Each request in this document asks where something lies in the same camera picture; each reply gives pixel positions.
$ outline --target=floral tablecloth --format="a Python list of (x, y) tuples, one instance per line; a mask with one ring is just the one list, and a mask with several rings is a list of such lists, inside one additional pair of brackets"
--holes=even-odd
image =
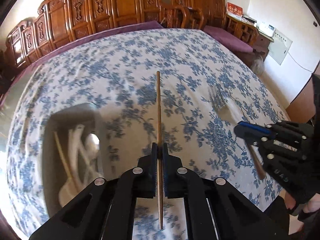
[[(235, 55), (200, 30), (159, 29), (91, 41), (40, 65), (12, 120), (7, 182), (19, 228), (31, 235), (48, 220), (41, 148), (51, 114), (84, 102), (99, 109), (108, 129), (112, 178), (149, 154), (156, 141), (156, 71), (161, 72), (164, 142), (207, 179), (224, 177), (261, 210), (281, 188), (259, 180), (243, 140), (217, 117), (208, 88), (236, 102), (243, 119), (265, 125), (285, 119), (259, 78)], [(187, 239), (183, 201), (164, 200), (159, 230), (156, 199), (138, 199), (133, 239)]]

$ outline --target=silver screw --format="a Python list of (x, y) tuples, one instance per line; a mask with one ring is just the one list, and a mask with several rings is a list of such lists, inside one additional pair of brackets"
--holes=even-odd
[(104, 179), (103, 178), (97, 178), (95, 179), (94, 183), (97, 185), (97, 186), (100, 186), (104, 183)]
[(216, 183), (222, 186), (226, 183), (226, 180), (224, 178), (217, 178)]
[(179, 174), (186, 174), (188, 172), (188, 170), (186, 168), (183, 168), (183, 167), (179, 168), (177, 171), (178, 171)]
[(140, 167), (135, 167), (135, 168), (132, 170), (132, 172), (133, 172), (134, 174), (140, 174), (140, 173), (143, 172), (143, 169), (140, 168)]
[(270, 153), (270, 154), (267, 155), (267, 158), (268, 158), (269, 160), (272, 160), (274, 157), (275, 157), (275, 156), (274, 156), (272, 153)]

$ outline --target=gray container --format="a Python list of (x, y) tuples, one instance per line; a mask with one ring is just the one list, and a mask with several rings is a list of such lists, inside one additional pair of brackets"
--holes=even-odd
[[(60, 209), (59, 191), (67, 181), (67, 174), (60, 160), (59, 152), (54, 139), (54, 131), (57, 131), (63, 152), (68, 152), (68, 130), (74, 129), (78, 124), (85, 126), (81, 140), (94, 133), (100, 140), (100, 149), (97, 158), (97, 171), (104, 178), (111, 179), (111, 165), (109, 161), (107, 134), (105, 124), (99, 110), (92, 103), (84, 103), (61, 110), (49, 118), (44, 131), (42, 146), (42, 181), (44, 200), (49, 217), (52, 217)], [(84, 162), (79, 158), (79, 171)]]

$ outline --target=white cable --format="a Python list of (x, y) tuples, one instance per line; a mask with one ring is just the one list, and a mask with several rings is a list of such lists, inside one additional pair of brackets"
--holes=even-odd
[(296, 62), (295, 61), (295, 59), (292, 57), (292, 55), (288, 52), (288, 54), (290, 55), (290, 57), (293, 59), (293, 61), (295, 62), (295, 63), (297, 63), (301, 68), (303, 68), (304, 70), (306, 70), (306, 71), (309, 71), (309, 72), (311, 72), (311, 73), (313, 73), (313, 71), (311, 71), (311, 70), (308, 70), (308, 69), (306, 69), (306, 68), (304, 68), (303, 66), (301, 66), (298, 62)]

